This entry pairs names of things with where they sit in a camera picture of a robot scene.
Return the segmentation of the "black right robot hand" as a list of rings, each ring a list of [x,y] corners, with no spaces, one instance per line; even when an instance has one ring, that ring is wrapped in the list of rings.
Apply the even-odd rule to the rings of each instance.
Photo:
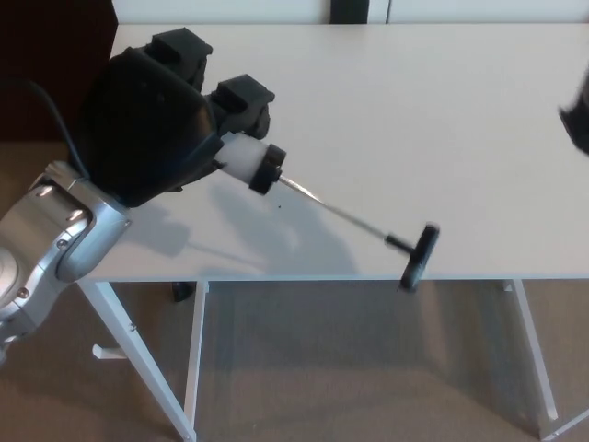
[[[558,114],[572,144],[588,155],[588,69],[583,72],[571,103],[559,107]]]

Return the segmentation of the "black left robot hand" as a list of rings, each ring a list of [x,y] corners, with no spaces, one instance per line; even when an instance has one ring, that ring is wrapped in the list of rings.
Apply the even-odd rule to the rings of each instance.
[[[263,139],[275,95],[249,75],[202,93],[211,45],[186,28],[112,57],[84,99],[75,144],[91,181],[127,207],[179,192],[228,163],[227,134]]]

